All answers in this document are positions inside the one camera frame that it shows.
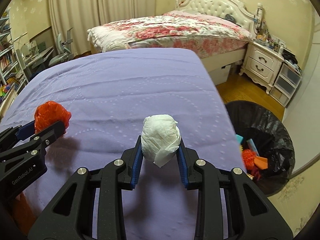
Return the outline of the dark red wrapper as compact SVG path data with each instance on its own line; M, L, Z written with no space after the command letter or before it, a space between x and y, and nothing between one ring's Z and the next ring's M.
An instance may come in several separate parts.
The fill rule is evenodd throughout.
M261 178L260 169L257 166L253 167L253 169L251 170L250 174L253 177L254 181L259 181L260 178Z

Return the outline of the orange paper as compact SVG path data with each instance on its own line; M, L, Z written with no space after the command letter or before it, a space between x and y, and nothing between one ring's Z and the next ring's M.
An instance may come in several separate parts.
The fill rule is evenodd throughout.
M254 164L261 170L268 169L268 159L260 156L255 156Z

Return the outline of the orange-red foam fruit net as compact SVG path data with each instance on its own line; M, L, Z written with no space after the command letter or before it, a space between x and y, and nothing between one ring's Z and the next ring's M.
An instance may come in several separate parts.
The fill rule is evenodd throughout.
M242 151L242 160L244 162L244 165L246 167L246 170L253 170L255 163L255 157L257 156L256 153L250 149L245 149Z

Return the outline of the white tissue ball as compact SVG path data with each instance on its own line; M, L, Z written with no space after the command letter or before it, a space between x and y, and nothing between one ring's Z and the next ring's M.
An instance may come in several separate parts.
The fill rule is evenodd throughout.
M141 133L144 158L158 167L167 164L181 143L177 121L168 114L147 116Z

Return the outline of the light blue flat pack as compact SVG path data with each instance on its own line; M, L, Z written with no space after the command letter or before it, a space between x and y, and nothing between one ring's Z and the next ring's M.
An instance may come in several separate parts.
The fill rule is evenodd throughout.
M252 152L254 152L257 156L259 156L258 150L257 150L257 148L256 148L256 146L255 146L255 144L254 144L254 142L253 142L252 139L248 139L248 140L247 140L247 145L248 145L248 148L249 148Z

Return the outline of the black lined trash bin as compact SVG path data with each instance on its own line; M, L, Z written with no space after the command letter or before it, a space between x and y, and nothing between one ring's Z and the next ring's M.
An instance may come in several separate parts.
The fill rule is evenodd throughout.
M289 181L295 166L295 150L282 122L265 107L250 101L226 104L236 134L252 139L258 154L268 160L268 168L261 170L253 181L267 196L278 193Z

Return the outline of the study desk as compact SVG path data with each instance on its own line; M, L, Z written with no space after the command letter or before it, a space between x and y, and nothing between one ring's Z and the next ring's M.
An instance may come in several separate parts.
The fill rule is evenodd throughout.
M29 82L36 74L48 68L49 60L55 54L54 38L51 28L48 28L22 43L27 38L25 32L13 40L16 48L18 64L23 71L26 81Z

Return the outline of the grey desk chair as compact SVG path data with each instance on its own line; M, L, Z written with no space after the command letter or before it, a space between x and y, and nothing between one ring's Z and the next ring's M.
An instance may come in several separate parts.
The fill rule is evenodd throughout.
M73 39L71 37L71 30L72 28L67 30L67 40L65 40L65 42L62 41L61 33L57 35L56 49L58 54L50 60L49 67L53 67L57 64L67 62L74 58L71 47L71 44L73 42Z

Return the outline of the purple table cloth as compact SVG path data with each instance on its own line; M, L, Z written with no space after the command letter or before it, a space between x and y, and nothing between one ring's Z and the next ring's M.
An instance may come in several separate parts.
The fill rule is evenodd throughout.
M215 167L243 166L225 104L193 51L119 50L44 70L14 100L1 129L30 122L49 100L72 117L66 134L47 148L47 172L17 203L15 216L24 231L77 168L102 168L135 146L147 116L172 116L185 146Z

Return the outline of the white sliding wardrobe door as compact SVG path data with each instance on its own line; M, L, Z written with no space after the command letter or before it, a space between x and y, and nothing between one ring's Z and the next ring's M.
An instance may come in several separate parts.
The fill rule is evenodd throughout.
M295 149L292 178L319 160L319 14L314 13L310 53L298 91L285 110L283 124Z

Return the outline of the plastic drawer unit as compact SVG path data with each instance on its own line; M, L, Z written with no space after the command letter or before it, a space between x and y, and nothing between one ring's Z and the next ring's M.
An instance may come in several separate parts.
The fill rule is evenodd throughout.
M269 95L283 107L286 107L294 96L302 80L302 71L296 64L285 60L274 81Z

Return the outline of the beige curtains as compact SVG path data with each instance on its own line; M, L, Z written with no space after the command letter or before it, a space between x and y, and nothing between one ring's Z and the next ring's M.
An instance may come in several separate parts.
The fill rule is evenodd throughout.
M90 50L88 29L156 13L156 0L48 0L48 4L54 36L65 38L70 30L72 51L78 55Z

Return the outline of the white storage box under bed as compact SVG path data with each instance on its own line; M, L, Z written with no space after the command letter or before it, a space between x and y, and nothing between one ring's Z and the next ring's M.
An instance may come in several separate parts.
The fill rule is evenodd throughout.
M212 79L214 85L217 86L227 81L230 68L231 65L229 64L209 72L210 78Z

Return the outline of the floral pink bedspread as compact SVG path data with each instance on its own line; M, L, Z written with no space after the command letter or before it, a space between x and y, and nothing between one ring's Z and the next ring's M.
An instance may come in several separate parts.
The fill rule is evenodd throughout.
M253 35L230 21L209 15L171 11L93 27L87 39L97 52L136 48L182 48L199 58L243 48Z

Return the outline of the white tufted bed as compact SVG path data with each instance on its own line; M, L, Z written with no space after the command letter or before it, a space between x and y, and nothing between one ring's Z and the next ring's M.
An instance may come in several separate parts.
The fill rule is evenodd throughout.
M263 5L247 11L239 0L176 0L158 16L114 21L88 29L92 53L136 48L192 50L208 72L244 59L263 20Z

